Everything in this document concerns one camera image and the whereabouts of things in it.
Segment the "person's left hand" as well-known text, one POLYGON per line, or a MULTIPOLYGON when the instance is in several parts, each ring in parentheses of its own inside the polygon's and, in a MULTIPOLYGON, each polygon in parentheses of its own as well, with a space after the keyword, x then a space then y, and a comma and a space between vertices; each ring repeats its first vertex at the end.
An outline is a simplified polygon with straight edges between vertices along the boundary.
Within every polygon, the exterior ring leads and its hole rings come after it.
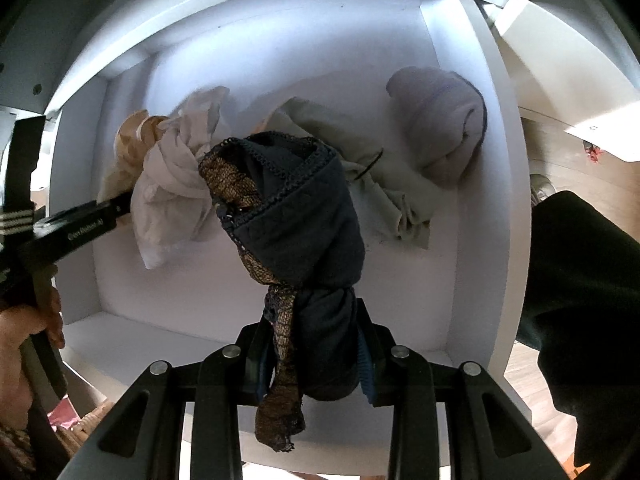
POLYGON ((1 423, 10 429, 25 430, 33 406, 49 414, 67 393, 56 274, 47 266, 20 287, 1 287, 1 423))

